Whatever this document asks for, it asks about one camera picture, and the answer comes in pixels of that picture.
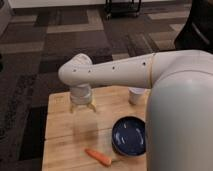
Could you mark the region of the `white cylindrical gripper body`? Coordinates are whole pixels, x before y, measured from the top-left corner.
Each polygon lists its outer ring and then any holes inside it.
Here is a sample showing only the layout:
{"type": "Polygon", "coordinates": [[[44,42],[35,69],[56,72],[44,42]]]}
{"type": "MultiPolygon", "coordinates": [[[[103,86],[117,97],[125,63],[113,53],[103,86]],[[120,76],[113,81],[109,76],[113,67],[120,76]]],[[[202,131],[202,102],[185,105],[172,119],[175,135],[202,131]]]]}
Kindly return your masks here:
{"type": "Polygon", "coordinates": [[[92,101],[92,90],[89,84],[81,84],[70,88],[70,98],[77,105],[86,105],[92,101]]]}

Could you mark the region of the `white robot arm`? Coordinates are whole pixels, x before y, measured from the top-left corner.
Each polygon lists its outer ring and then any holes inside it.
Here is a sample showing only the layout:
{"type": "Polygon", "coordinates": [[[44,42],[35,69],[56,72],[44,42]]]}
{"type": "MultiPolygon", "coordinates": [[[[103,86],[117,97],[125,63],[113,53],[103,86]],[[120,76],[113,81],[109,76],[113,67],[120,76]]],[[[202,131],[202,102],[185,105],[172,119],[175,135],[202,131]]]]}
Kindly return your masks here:
{"type": "Polygon", "coordinates": [[[100,64],[78,54],[63,64],[64,84],[140,87],[146,109],[147,171],[213,171],[213,54],[149,53],[100,64]]]}

